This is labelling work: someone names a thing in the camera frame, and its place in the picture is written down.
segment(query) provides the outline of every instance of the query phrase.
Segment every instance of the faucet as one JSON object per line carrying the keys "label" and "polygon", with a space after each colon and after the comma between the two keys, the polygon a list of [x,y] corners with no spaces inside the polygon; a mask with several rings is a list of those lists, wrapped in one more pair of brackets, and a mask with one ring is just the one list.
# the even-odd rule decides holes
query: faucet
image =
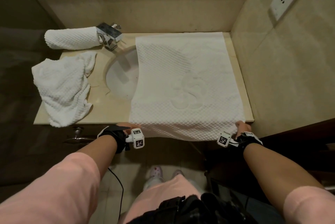
{"label": "faucet", "polygon": [[104,47],[109,51],[115,49],[118,46],[116,43],[123,38],[122,32],[119,29],[121,29],[120,25],[114,23],[108,25],[104,22],[96,27],[98,35],[103,40]]}

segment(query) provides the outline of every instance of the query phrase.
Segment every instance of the sleeve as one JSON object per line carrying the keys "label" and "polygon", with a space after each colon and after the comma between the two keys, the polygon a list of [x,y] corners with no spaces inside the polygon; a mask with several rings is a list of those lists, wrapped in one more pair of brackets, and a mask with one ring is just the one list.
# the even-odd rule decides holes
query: sleeve
{"label": "sleeve", "polygon": [[98,202],[94,160],[73,153],[0,204],[1,223],[87,223]]}
{"label": "sleeve", "polygon": [[321,188],[304,186],[295,189],[285,199],[284,217],[287,223],[334,223],[335,196]]}

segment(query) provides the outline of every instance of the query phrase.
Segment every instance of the beige countertop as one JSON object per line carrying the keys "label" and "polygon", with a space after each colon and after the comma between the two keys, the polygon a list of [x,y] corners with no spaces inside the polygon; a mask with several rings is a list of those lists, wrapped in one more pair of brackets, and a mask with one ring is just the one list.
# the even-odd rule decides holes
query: beige countertop
{"label": "beige countertop", "polygon": [[[128,121],[131,101],[120,99],[113,95],[113,93],[106,85],[105,75],[109,65],[116,56],[122,55],[127,50],[135,48],[136,37],[147,35],[157,35],[157,33],[124,33],[122,41],[118,42],[118,47],[115,48],[112,52],[106,50],[102,46],[90,49],[97,51],[94,69],[88,77],[88,82],[91,85],[91,89],[88,93],[87,101],[92,103],[93,106],[90,112],[76,124],[114,124]],[[241,95],[245,120],[247,122],[253,122],[254,118],[252,115],[247,91],[245,90],[240,66],[237,61],[229,33],[224,33],[224,40],[226,42],[230,62],[232,64],[237,86]],[[64,51],[61,55],[61,58],[65,56],[75,56],[82,52],[83,51]],[[39,111],[37,112],[34,124],[48,125],[48,117],[49,115],[45,110],[44,104],[42,103]]]}

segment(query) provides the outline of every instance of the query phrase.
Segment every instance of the qr code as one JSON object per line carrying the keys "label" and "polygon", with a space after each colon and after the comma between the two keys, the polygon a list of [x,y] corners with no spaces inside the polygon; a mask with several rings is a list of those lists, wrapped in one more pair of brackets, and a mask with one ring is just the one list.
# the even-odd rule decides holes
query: qr code
{"label": "qr code", "polygon": [[224,144],[224,145],[227,143],[227,141],[228,141],[228,139],[226,139],[226,138],[224,138],[222,136],[219,139],[219,143]]}
{"label": "qr code", "polygon": [[143,146],[143,140],[136,141],[136,147]]}

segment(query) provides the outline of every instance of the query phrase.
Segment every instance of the white sink basin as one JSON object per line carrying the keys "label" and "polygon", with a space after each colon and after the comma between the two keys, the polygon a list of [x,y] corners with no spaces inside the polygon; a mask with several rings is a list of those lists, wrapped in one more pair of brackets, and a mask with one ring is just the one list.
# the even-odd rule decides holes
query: white sink basin
{"label": "white sink basin", "polygon": [[134,48],[112,61],[107,69],[106,83],[113,95],[131,100],[136,91],[138,74],[137,50]]}

